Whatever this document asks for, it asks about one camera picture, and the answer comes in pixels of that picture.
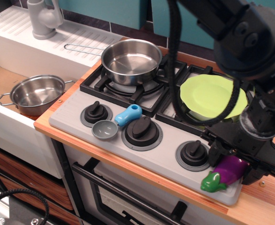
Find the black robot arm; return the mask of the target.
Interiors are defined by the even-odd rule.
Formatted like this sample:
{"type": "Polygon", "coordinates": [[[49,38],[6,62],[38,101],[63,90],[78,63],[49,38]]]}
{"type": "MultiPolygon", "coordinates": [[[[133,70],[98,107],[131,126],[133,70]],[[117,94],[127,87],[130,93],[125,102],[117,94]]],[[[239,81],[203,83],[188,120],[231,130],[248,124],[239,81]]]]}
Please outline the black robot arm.
{"type": "Polygon", "coordinates": [[[170,0],[168,76],[177,115],[205,127],[208,162],[235,155],[248,163],[243,184],[275,177],[275,10],[245,0],[170,0]],[[179,5],[214,39],[214,58],[233,82],[225,109],[205,121],[189,116],[177,99],[174,63],[182,29],[179,5]]]}

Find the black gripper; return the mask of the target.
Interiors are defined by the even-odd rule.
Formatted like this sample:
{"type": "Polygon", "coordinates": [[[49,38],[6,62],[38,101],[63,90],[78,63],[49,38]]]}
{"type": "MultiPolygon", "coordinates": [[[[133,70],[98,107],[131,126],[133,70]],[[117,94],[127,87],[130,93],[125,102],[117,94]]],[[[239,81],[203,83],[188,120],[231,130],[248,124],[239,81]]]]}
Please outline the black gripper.
{"type": "Polygon", "coordinates": [[[220,122],[206,126],[201,137],[208,141],[208,162],[216,167],[223,156],[236,156],[249,165],[243,175],[243,185],[250,185],[263,176],[275,177],[275,144],[271,139],[259,139],[244,131],[239,122],[220,122]]]}

